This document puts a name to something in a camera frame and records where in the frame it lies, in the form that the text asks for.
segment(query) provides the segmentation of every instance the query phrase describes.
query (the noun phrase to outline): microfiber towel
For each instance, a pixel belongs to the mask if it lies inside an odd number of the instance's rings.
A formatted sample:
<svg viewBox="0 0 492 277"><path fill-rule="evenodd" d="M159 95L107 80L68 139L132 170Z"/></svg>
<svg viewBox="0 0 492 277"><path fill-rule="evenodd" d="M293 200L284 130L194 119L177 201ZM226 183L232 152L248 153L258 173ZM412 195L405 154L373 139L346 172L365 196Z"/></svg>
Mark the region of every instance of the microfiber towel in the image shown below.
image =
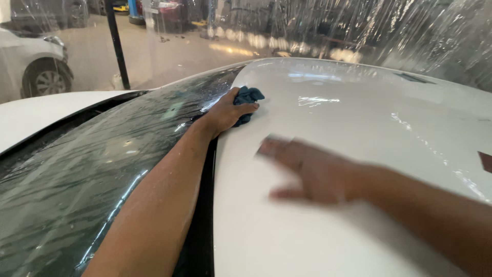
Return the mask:
<svg viewBox="0 0 492 277"><path fill-rule="evenodd" d="M257 88L247 88L246 86L239 89L239 93L234 98L234 105L241 105L244 103L254 103L258 100L265 99L263 94ZM253 113L243 114L233 127L237 127L241 124L248 123L251 120Z"/></svg>

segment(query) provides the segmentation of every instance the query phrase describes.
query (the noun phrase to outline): blurred hand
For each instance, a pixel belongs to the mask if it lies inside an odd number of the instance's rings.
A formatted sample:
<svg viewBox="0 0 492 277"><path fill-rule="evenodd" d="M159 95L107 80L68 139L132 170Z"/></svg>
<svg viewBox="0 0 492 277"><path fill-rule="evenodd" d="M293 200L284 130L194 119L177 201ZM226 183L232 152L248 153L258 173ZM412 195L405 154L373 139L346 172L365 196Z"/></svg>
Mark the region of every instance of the blurred hand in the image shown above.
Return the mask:
<svg viewBox="0 0 492 277"><path fill-rule="evenodd" d="M255 112L259 108L258 103L234 105L234 98L238 93L239 88L232 88L203 116L208 126L212 128L213 138L231 128L243 114Z"/></svg>
<svg viewBox="0 0 492 277"><path fill-rule="evenodd" d="M307 199L321 204L349 202L361 196L362 187L370 185L374 170L379 170L296 140L266 138L258 153L286 166L302 180L301 188L273 189L272 198Z"/></svg>

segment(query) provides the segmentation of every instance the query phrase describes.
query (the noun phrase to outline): car headlight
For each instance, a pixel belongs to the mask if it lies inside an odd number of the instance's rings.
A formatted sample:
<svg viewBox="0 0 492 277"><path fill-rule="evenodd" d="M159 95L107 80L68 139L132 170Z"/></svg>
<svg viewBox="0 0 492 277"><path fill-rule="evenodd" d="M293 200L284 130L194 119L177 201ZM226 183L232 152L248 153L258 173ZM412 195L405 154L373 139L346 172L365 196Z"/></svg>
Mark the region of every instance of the car headlight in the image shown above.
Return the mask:
<svg viewBox="0 0 492 277"><path fill-rule="evenodd" d="M65 43L63 42L63 40L57 36L52 36L52 35L45 36L43 38L43 40L50 42L50 43L53 43L53 44L56 44L56 45L59 45L61 47L65 47Z"/></svg>

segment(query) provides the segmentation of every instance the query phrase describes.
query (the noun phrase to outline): garage floor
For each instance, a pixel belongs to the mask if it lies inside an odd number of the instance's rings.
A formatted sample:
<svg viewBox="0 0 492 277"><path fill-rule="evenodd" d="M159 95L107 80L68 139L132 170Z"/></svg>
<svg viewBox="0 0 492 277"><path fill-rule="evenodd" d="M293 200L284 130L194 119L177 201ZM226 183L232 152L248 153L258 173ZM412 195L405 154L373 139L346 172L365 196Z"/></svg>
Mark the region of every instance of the garage floor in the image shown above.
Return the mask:
<svg viewBox="0 0 492 277"><path fill-rule="evenodd" d="M116 15L126 68L132 89L150 89L215 69L221 66L261 58L217 49L232 42L200 38L198 32L156 34L153 29L129 23L128 16ZM68 48L68 65L74 72L72 91L113 90L112 79L119 73L106 17L91 15L89 26L54 33ZM247 43L236 47L256 51Z"/></svg>

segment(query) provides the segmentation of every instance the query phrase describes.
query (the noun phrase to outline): tinted glass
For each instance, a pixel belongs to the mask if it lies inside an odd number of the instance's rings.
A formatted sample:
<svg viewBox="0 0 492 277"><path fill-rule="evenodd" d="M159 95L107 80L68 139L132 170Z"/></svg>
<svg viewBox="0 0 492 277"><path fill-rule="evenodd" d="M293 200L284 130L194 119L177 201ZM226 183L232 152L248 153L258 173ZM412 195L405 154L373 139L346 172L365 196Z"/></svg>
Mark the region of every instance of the tinted glass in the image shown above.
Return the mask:
<svg viewBox="0 0 492 277"><path fill-rule="evenodd" d="M12 169L0 181L0 276L80 275L131 191L244 66L130 100Z"/></svg>

